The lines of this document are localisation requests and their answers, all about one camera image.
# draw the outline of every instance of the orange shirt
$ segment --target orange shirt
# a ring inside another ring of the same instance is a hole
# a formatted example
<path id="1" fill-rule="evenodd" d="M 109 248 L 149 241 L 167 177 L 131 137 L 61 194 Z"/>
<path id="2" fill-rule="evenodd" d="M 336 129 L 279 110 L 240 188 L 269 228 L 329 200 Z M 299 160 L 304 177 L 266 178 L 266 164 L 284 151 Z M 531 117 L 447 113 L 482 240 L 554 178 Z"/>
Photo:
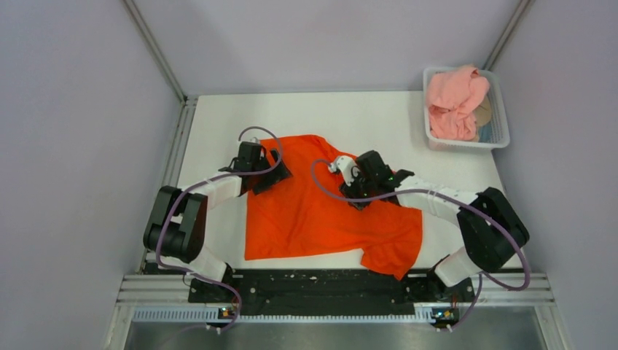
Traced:
<path id="1" fill-rule="evenodd" d="M 421 212 L 382 201 L 373 201 L 359 211 L 330 198 L 313 183 L 311 163 L 349 154 L 336 150 L 320 136 L 283 137 L 281 142 L 283 161 L 292 177 L 260 195 L 249 193 L 245 259 L 302 257 L 362 248 L 363 266 L 401 279 L 421 250 Z M 262 144 L 268 150 L 277 148 L 272 139 Z M 324 164 L 318 164 L 316 177 L 325 188 L 340 195 L 340 174 L 331 174 Z"/>

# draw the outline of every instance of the pink towel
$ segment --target pink towel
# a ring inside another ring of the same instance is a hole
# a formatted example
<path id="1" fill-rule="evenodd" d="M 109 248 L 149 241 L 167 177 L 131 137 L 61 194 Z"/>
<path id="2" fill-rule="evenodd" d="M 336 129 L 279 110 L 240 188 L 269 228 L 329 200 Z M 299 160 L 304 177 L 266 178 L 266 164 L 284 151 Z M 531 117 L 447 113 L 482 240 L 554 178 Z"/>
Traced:
<path id="1" fill-rule="evenodd" d="M 473 66 L 435 74 L 425 101 L 431 134 L 438 139 L 472 140 L 477 134 L 473 111 L 488 91 L 489 81 Z"/>

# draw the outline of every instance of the laundry basket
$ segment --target laundry basket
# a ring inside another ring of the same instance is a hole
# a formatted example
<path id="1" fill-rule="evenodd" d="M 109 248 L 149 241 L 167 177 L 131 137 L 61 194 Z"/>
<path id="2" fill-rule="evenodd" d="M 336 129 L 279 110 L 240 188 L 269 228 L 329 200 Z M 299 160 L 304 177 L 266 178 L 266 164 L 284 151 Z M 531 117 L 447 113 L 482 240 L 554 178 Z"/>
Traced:
<path id="1" fill-rule="evenodd" d="M 491 105 L 491 121 L 484 125 L 483 128 L 488 128 L 486 131 L 488 137 L 484 142 L 472 142 L 472 141 L 460 141 L 460 140 L 447 140 L 438 139 L 431 135 L 429 125 L 429 109 L 425 103 L 427 94 L 427 87 L 431 78 L 436 73 L 442 73 L 444 71 L 452 71 L 453 67 L 431 67 L 426 68 L 423 71 L 423 105 L 425 110 L 425 134 L 429 140 L 429 148 L 433 150 L 447 150 L 447 149 L 463 149 L 463 148 L 476 148 L 476 149 L 494 149 L 504 148 L 509 145 L 511 138 L 509 136 L 509 126 L 506 123 L 506 112 L 504 111 L 504 102 L 502 101 L 502 93 L 500 92 L 500 85 L 498 83 L 498 77 L 490 72 L 479 69 L 481 76 L 487 78 L 490 87 L 488 92 L 488 99 Z"/>

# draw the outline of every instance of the white table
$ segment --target white table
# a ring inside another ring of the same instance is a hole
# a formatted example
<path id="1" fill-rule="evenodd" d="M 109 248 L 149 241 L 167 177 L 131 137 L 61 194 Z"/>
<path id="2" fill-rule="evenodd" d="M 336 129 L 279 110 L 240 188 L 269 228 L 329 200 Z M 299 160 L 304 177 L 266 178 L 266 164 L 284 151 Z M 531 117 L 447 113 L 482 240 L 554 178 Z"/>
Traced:
<path id="1" fill-rule="evenodd" d="M 489 151 L 436 152 L 427 148 L 423 94 L 419 91 L 272 93 L 199 97 L 179 185 L 196 183 L 226 166 L 238 151 L 238 134 L 259 125 L 277 136 L 316 134 L 335 148 L 360 155 L 377 150 L 393 170 L 461 190 L 502 189 Z M 260 131 L 245 137 L 270 138 Z M 266 260 L 244 260 L 246 197 L 208 213 L 206 243 L 234 268 L 362 268 L 362 250 Z M 423 244 L 414 268 L 430 268 L 463 245 L 450 223 L 423 213 Z M 520 268 L 513 257 L 505 268 Z"/>

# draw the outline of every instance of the white wall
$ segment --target white wall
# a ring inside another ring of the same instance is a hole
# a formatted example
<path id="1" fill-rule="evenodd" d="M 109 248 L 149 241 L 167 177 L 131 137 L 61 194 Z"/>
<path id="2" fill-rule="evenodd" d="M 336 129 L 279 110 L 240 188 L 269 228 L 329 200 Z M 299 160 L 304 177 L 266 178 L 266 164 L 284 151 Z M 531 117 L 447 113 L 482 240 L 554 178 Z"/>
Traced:
<path id="1" fill-rule="evenodd" d="M 578 349 L 615 349 L 618 1 L 537 1 L 504 52 L 498 169 Z"/>
<path id="2" fill-rule="evenodd" d="M 189 94 L 420 89 L 482 65 L 518 0 L 137 0 Z"/>
<path id="3" fill-rule="evenodd" d="M 97 349 L 178 103 L 120 1 L 0 4 L 0 349 Z"/>

